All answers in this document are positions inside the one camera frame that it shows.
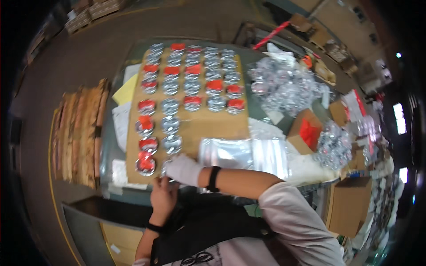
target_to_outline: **paper sheet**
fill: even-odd
[[[129,129],[129,113],[132,103],[127,102],[117,106],[112,110],[112,120],[114,121],[115,136],[120,149],[126,152],[127,131]]]
[[[119,106],[132,101],[137,80],[138,74],[134,74],[116,93],[114,93],[112,98]]]
[[[139,73],[139,69],[141,68],[142,64],[136,64],[136,65],[130,65],[127,66],[124,70],[124,78],[123,78],[123,85],[135,74]]]

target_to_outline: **floor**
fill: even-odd
[[[219,29],[222,41],[230,43],[242,21],[271,24],[259,3],[253,0],[135,1],[123,12],[101,18],[71,36],[62,31],[27,68],[11,113],[24,121],[19,159],[23,191],[32,225],[52,265],[84,265],[77,262],[82,260],[75,251],[60,204],[95,193],[84,186],[51,180],[49,175],[52,116],[62,94],[77,91],[81,84],[95,86],[102,78],[112,80],[136,40],[154,36],[216,40]],[[348,89],[356,87],[348,77],[340,78],[340,75],[338,80],[348,84]]]

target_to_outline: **yellow floor line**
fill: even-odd
[[[52,167],[52,166],[51,166],[51,163],[50,163],[50,154],[51,154],[51,148],[52,148],[52,132],[53,132],[53,124],[55,123],[55,115],[57,114],[57,112],[58,112],[58,109],[55,109],[55,110],[53,111],[52,125],[50,126],[49,149],[48,149],[48,152],[47,152],[47,156],[48,156],[48,157],[47,157],[47,166],[48,166],[48,169],[49,169],[50,194],[51,194],[51,196],[52,196],[53,207],[54,207],[54,209],[55,209],[56,218],[58,219],[58,223],[59,223],[60,229],[61,229],[61,231],[62,231],[63,237],[65,238],[65,241],[66,241],[66,243],[68,244],[68,247],[69,247],[69,249],[70,249],[70,251],[71,251],[72,255],[74,256],[75,260],[77,261],[78,265],[79,265],[79,266],[81,266],[80,262],[79,262],[79,261],[78,261],[78,259],[77,259],[77,256],[75,255],[74,251],[73,251],[73,250],[72,250],[72,248],[71,248],[71,245],[69,244],[69,241],[68,241],[68,238],[66,237],[65,231],[63,230],[63,226],[62,226],[62,223],[61,223],[61,221],[60,221],[59,214],[58,214],[58,209],[57,209],[57,207],[56,207],[55,195],[54,195],[54,193],[53,193],[52,173],[51,173],[51,167]]]

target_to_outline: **window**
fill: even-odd
[[[407,183],[407,180],[408,180],[408,169],[406,167],[401,168],[399,176],[400,176],[401,180],[404,182],[404,184]]]
[[[402,111],[402,105],[400,103],[394,105],[394,113],[395,118],[397,119],[398,134],[401,135],[407,133],[404,112]]]

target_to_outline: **cardboard box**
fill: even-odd
[[[324,45],[332,40],[333,37],[328,33],[327,29],[321,25],[318,21],[313,23],[312,28],[315,29],[313,34],[309,37],[309,40],[319,47],[324,47]]]
[[[341,100],[331,103],[328,109],[331,112],[331,117],[338,126],[345,126],[349,121],[346,114],[346,105]]]
[[[307,32],[312,28],[311,22],[301,14],[295,13],[290,18],[290,24],[297,30],[301,32]]]
[[[300,129],[304,119],[308,121],[312,127],[318,128],[317,131],[313,132],[313,143],[311,146],[308,146],[300,136]],[[300,152],[301,155],[312,154],[317,151],[317,143],[321,131],[321,121],[311,110],[305,109],[301,111],[294,120],[290,132],[287,135],[287,141],[290,142],[297,149],[297,151]]]
[[[346,178],[332,187],[328,229],[347,237],[355,237],[363,226],[370,204],[371,178]]]
[[[316,58],[314,65],[315,73],[328,84],[336,85],[336,74],[328,69],[321,59]]]

